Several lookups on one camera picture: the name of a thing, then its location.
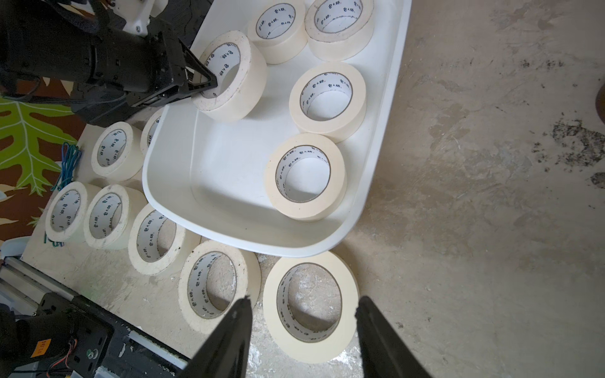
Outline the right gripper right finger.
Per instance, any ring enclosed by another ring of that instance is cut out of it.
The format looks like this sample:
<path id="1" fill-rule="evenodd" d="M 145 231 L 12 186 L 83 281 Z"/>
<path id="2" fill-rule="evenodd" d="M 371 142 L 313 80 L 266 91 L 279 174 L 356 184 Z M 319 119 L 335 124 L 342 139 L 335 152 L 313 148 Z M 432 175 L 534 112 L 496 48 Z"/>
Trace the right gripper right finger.
<path id="1" fill-rule="evenodd" d="M 431 377 L 370 297 L 359 299 L 355 318 L 365 377 Z"/>

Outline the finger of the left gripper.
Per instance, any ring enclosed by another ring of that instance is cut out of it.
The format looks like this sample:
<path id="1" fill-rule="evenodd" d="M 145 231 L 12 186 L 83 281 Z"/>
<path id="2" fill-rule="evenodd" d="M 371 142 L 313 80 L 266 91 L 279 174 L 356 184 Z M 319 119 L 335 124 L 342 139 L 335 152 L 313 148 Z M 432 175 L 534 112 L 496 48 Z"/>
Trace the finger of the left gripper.
<path id="1" fill-rule="evenodd" d="M 132 106 L 164 106 L 217 87 L 217 77 L 184 44 L 152 46 L 151 87 Z"/>

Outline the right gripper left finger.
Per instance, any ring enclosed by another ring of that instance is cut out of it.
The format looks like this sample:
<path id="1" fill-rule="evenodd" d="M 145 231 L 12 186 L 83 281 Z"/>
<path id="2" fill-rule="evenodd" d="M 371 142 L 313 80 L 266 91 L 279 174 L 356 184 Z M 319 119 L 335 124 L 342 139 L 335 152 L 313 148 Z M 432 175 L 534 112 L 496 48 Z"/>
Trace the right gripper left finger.
<path id="1" fill-rule="evenodd" d="M 177 377 L 245 377 L 252 323 L 249 297 L 236 300 Z"/>

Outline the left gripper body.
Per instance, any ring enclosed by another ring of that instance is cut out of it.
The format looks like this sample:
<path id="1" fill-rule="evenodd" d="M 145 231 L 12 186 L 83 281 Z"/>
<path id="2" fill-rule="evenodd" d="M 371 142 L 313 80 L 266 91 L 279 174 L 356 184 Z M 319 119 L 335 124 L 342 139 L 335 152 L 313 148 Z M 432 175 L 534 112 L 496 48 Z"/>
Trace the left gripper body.
<path id="1" fill-rule="evenodd" d="M 88 124 L 107 127 L 148 107 L 189 96 L 189 49 L 174 27 L 155 18 L 146 36 L 92 17 L 67 1 L 1 3 L 1 96 L 62 105 Z"/>

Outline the masking tape roll eight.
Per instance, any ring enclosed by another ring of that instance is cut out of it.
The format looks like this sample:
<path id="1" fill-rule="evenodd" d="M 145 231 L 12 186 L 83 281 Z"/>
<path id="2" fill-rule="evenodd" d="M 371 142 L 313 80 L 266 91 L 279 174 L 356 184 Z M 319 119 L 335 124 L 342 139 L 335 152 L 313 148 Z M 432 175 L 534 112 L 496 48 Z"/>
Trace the masking tape roll eight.
<path id="1" fill-rule="evenodd" d="M 241 31 L 227 31 L 199 56 L 217 86 L 192 97 L 197 109 L 219 122 L 239 121 L 258 104 L 266 87 L 267 64 Z"/>

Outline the masking tape roll nine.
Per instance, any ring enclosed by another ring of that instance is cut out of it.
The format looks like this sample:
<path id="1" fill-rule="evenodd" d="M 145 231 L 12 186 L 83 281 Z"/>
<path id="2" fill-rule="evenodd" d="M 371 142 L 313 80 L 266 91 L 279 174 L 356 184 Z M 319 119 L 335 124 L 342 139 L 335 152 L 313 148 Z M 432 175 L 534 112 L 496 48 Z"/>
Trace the masking tape roll nine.
<path id="1" fill-rule="evenodd" d="M 235 304 L 230 302 L 225 310 L 219 310 L 210 300 L 207 279 L 212 265 L 220 257 L 228 258 L 235 269 L 235 300 L 248 297 L 254 306 L 261 291 L 262 275 L 255 253 L 212 240 L 198 245 L 181 271 L 178 301 L 189 326 L 206 335 L 214 331 Z"/>

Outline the white plastic storage box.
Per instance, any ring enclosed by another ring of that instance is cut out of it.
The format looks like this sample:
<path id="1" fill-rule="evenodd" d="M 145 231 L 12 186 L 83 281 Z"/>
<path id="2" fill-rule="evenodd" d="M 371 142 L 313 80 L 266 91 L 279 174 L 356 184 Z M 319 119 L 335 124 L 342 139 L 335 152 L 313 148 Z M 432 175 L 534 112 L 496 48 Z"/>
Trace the white plastic storage box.
<path id="1" fill-rule="evenodd" d="M 364 209 L 400 72 L 411 18 L 409 1 L 380 1 L 369 45 L 350 63 L 369 93 L 360 129 L 339 144 L 348 187 L 340 206 L 319 221 L 292 220 L 270 203 L 264 172 L 271 154 L 297 134 L 288 99 L 319 60 L 309 49 L 268 68 L 258 105 L 237 122 L 218 122 L 189 99 L 165 108 L 143 166 L 149 203 L 194 233 L 243 250 L 306 258 L 334 248 Z"/>

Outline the masking tape roll twelve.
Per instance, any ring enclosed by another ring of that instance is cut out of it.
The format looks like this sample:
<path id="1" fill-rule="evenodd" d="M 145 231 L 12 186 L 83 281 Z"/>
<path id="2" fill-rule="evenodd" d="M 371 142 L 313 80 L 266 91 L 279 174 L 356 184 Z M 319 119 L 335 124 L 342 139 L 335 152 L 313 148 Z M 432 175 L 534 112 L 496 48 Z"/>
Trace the masking tape roll twelve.
<path id="1" fill-rule="evenodd" d="M 339 320 L 325 331 L 304 327 L 291 311 L 288 293 L 291 279 L 300 266 L 318 266 L 329 273 L 340 291 Z M 269 334 L 289 357 L 309 364 L 338 357 L 356 332 L 355 312 L 359 287 L 346 262 L 330 251 L 309 258 L 280 258 L 272 267 L 263 290 L 263 313 Z"/>

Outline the masking tape roll one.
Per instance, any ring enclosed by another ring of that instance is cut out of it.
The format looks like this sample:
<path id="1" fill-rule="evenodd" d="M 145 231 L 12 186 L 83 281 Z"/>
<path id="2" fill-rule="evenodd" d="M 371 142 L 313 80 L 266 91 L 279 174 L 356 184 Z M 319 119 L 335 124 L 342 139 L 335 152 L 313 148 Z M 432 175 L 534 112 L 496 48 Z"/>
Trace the masking tape roll one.
<path id="1" fill-rule="evenodd" d="M 93 171 L 109 180 L 126 181 L 133 178 L 143 167 L 141 135 L 140 129 L 124 121 L 106 128 L 92 151 Z"/>

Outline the masking tape roll seven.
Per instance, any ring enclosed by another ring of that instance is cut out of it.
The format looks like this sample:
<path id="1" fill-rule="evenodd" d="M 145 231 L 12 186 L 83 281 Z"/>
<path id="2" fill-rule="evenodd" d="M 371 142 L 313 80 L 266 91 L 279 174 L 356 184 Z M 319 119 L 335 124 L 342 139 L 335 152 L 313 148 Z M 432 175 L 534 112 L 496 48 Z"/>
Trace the masking tape roll seven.
<path id="1" fill-rule="evenodd" d="M 147 204 L 130 231 L 129 259 L 134 269 L 145 276 L 169 276 L 181 271 L 200 240 L 200 235 Z"/>

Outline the masking tape roll four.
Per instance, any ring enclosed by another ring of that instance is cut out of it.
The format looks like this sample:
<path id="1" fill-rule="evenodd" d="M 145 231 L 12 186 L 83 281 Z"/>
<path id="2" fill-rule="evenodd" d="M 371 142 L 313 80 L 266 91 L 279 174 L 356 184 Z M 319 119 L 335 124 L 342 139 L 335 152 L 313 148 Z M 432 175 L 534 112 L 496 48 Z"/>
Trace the masking tape roll four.
<path id="1" fill-rule="evenodd" d="M 136 189 L 119 184 L 104 187 L 86 212 L 84 237 L 88 246 L 99 250 L 127 248 L 135 219 L 146 205 L 145 195 Z"/>

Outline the masking tape roll three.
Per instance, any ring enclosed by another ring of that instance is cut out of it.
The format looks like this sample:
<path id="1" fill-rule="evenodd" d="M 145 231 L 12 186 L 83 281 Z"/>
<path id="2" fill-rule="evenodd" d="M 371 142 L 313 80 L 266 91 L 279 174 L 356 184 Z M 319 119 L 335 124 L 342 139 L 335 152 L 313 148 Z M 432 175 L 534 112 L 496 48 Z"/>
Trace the masking tape roll three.
<path id="1" fill-rule="evenodd" d="M 98 186 L 79 181 L 61 189 L 51 201 L 45 220 L 47 237 L 56 243 L 83 243 L 86 212 L 100 191 Z"/>

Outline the masking tape roll two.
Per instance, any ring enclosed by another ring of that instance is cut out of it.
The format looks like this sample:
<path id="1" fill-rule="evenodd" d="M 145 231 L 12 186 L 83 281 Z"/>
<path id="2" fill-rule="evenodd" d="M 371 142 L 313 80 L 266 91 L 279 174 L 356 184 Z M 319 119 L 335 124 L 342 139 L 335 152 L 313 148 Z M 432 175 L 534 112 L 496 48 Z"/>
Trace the masking tape roll two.
<path id="1" fill-rule="evenodd" d="M 140 149 L 144 156 L 147 155 L 149 146 L 154 138 L 155 131 L 162 119 L 164 108 L 157 110 L 146 122 L 141 138 L 140 138 Z"/>

